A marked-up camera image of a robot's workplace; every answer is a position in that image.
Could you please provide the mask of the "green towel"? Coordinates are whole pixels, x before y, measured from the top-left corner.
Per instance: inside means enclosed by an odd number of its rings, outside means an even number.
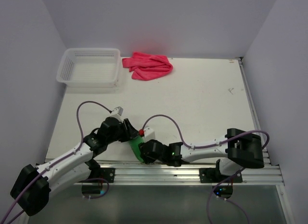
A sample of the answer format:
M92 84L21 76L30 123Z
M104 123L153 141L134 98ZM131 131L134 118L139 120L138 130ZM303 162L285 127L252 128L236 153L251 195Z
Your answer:
M134 153L134 156L137 158L137 160L141 163L145 163L145 161L141 157L141 151L140 151L140 148L139 148L139 144L144 143L143 138L141 136L137 135L134 139L130 140L128 143L129 143L131 150Z

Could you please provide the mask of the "pink towel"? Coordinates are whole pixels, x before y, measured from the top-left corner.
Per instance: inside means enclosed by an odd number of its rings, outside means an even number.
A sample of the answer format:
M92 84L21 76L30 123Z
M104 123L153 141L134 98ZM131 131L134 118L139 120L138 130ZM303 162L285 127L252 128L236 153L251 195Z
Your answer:
M173 65L165 55L134 52L131 57L122 59L123 68L128 68L134 80L150 81L170 74Z

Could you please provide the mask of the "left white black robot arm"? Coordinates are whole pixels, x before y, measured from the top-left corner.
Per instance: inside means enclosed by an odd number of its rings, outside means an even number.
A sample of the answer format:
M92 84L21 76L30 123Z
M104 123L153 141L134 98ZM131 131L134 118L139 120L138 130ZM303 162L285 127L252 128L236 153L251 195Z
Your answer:
M79 165L85 165L83 176L89 182L99 179L100 170L91 165L94 158L106 151L109 144L128 142L139 132L128 119L119 121L108 117L100 127L83 136L72 150L39 166L28 164L20 171L10 192L22 210L29 216L39 213L49 202L52 186Z

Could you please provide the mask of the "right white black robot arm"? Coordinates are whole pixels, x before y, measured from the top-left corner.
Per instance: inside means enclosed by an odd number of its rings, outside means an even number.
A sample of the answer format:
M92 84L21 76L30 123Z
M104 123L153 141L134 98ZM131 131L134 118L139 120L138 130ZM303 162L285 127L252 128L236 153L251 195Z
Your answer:
M159 161L172 167L217 158L214 176L218 181L225 182L241 169L264 167L264 147L257 132L230 128L224 136L200 146L187 146L183 142L165 145L151 139L139 144L140 156L145 164Z

